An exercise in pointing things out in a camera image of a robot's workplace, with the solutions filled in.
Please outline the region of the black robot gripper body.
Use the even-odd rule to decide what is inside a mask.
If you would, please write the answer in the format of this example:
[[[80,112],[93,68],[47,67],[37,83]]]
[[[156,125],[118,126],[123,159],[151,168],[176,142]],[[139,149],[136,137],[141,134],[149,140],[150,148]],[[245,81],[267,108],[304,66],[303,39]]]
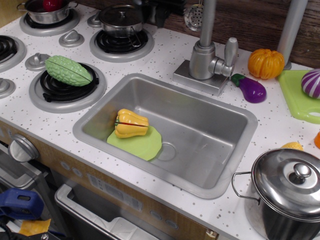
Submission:
[[[152,23],[163,28],[170,14],[183,16],[186,0],[133,0],[142,23]]]

